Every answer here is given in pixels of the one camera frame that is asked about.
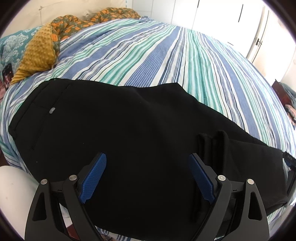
bed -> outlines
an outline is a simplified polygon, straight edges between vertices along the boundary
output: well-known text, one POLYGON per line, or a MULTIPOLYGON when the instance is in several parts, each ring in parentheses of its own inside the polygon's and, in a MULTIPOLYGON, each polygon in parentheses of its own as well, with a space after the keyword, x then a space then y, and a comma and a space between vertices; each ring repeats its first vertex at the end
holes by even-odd
MULTIPOLYGON (((271 86, 248 60, 202 33, 142 17, 111 20, 76 33, 61 41, 58 64, 53 69, 9 87, 0 107, 0 147, 11 166, 27 173, 8 126, 28 95, 52 78, 136 87, 179 83, 199 102, 252 136, 296 156, 288 116, 271 86)), ((283 169, 289 170, 285 162, 283 169)), ((270 229, 293 200, 268 216, 270 229)), ((130 240, 100 232, 117 240, 130 240)))

black pants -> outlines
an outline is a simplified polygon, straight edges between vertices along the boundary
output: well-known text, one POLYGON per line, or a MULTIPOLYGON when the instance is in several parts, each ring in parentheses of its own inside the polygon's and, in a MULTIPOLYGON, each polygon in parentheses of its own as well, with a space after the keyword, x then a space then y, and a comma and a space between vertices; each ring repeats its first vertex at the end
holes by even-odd
POLYGON ((96 226, 128 237, 189 240, 196 232, 209 204, 188 168, 195 152, 218 175, 252 178, 267 213, 287 201, 282 152, 177 83, 134 88, 50 80, 25 100, 9 132, 38 181, 65 180, 105 153, 107 167, 85 208, 96 226))

blue gripper pad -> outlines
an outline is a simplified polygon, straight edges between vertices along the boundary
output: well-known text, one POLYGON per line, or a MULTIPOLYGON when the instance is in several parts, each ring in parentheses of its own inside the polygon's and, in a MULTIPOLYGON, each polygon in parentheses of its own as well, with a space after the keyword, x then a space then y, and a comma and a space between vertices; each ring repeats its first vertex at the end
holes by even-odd
POLYGON ((99 180, 106 168, 107 158, 104 153, 102 153, 90 172, 87 174, 81 185, 81 194, 79 199, 82 203, 85 203, 86 200, 90 199, 96 189, 99 180))
POLYGON ((193 155, 188 158, 188 165, 204 199, 211 204, 215 201, 214 186, 193 155))

metal pin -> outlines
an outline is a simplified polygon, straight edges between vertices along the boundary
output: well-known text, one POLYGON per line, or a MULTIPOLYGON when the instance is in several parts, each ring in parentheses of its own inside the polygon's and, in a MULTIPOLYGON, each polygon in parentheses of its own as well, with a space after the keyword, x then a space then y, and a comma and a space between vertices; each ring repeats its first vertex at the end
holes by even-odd
POLYGON ((220 181, 225 181, 225 180, 226 180, 226 177, 223 176, 223 175, 219 175, 219 176, 218 176, 218 179, 219 179, 220 181))
POLYGON ((252 179, 248 179, 248 183, 253 185, 254 184, 254 181, 252 179))
POLYGON ((40 182, 42 185, 47 184, 47 179, 42 179, 40 182))
POLYGON ((52 114, 52 113, 54 112, 54 110, 55 110, 55 108, 52 107, 52 108, 50 109, 49 113, 52 114))
POLYGON ((70 181, 75 181, 77 179, 76 175, 69 176, 70 181))

mustard dotted fabric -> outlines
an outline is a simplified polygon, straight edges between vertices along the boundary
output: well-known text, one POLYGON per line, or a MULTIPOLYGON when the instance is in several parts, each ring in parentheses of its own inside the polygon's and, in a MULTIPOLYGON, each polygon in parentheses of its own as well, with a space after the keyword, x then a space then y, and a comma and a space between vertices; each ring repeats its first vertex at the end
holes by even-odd
POLYGON ((55 61, 56 54, 52 43, 52 28, 49 23, 39 29, 28 43, 20 65, 10 84, 19 82, 36 72, 51 69, 55 61))

